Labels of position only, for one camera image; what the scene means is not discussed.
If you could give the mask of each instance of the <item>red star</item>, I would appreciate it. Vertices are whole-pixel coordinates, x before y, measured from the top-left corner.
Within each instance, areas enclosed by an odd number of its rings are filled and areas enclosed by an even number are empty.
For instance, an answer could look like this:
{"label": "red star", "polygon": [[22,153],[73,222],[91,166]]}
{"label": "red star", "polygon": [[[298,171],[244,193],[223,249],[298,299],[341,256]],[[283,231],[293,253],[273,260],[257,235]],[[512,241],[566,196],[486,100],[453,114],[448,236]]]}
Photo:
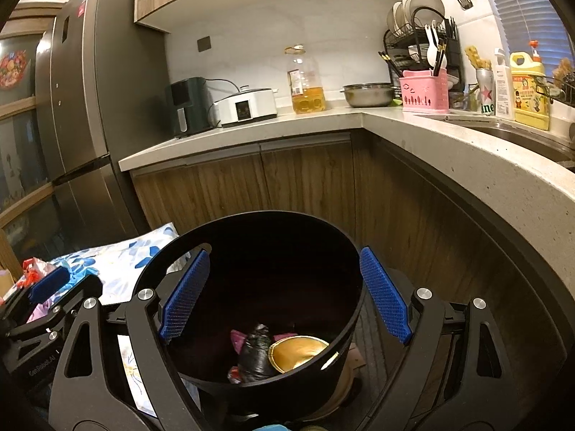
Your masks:
{"label": "red star", "polygon": [[482,94],[482,96],[483,96],[483,98],[484,98],[485,100],[487,100],[487,99],[492,99],[492,100],[493,100],[493,98],[491,97],[491,93],[492,93],[492,92],[493,92],[493,91],[487,90],[487,87],[486,87],[486,88],[483,89],[483,91],[481,92],[481,94]]}

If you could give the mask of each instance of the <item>black trash can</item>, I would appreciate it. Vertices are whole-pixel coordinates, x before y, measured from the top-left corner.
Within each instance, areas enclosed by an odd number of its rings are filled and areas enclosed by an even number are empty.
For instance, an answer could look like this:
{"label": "black trash can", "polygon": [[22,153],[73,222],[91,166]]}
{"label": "black trash can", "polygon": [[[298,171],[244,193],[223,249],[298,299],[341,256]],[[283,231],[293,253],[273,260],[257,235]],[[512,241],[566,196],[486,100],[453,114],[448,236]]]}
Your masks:
{"label": "black trash can", "polygon": [[[178,371],[235,413],[296,420],[315,412],[335,390],[366,293],[355,245],[321,219],[285,211],[225,217],[169,246],[183,254],[201,243],[212,246],[211,271],[182,335],[168,346]],[[150,284],[150,271],[166,268],[150,264],[135,291]],[[288,373],[231,384],[238,355],[230,331],[249,333],[258,323],[330,345]]]}

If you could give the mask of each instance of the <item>white bottle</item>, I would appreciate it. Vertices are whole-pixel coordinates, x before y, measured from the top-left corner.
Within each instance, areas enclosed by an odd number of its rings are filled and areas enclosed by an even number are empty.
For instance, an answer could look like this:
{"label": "white bottle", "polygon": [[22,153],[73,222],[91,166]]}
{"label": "white bottle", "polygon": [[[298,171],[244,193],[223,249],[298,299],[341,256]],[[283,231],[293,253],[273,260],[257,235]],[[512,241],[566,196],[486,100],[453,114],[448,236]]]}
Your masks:
{"label": "white bottle", "polygon": [[515,97],[511,96],[513,90],[513,77],[511,68],[505,64],[505,52],[502,48],[495,49],[497,65],[493,70],[495,75],[495,114],[499,118],[515,121],[515,105],[512,103]]}

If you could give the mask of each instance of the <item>metal bowl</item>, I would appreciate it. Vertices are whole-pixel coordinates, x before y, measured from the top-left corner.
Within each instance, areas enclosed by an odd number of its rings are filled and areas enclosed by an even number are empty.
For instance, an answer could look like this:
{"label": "metal bowl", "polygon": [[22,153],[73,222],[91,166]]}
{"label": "metal bowl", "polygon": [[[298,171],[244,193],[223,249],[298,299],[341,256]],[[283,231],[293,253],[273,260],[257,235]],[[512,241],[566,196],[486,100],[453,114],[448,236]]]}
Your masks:
{"label": "metal bowl", "polygon": [[275,342],[268,350],[267,357],[271,365],[280,373],[295,370],[311,360],[314,356],[319,355],[327,346],[328,342],[321,338],[309,335],[295,335]]}
{"label": "metal bowl", "polygon": [[350,84],[342,92],[353,108],[387,107],[394,95],[391,83]]}

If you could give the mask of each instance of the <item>yellow jug handle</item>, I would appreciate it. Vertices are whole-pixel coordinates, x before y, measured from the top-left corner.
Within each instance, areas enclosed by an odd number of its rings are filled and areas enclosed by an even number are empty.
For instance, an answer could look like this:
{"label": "yellow jug handle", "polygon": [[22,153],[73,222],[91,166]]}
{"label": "yellow jug handle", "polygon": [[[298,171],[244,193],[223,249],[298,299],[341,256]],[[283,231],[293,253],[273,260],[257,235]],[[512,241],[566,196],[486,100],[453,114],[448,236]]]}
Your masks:
{"label": "yellow jug handle", "polygon": [[[524,51],[517,51],[515,53],[512,53],[509,58],[510,58],[510,65],[513,68],[522,68],[526,65],[530,65],[533,63],[533,60],[531,60],[531,55],[525,53]],[[517,61],[521,59],[523,59],[524,62],[518,65]]]}

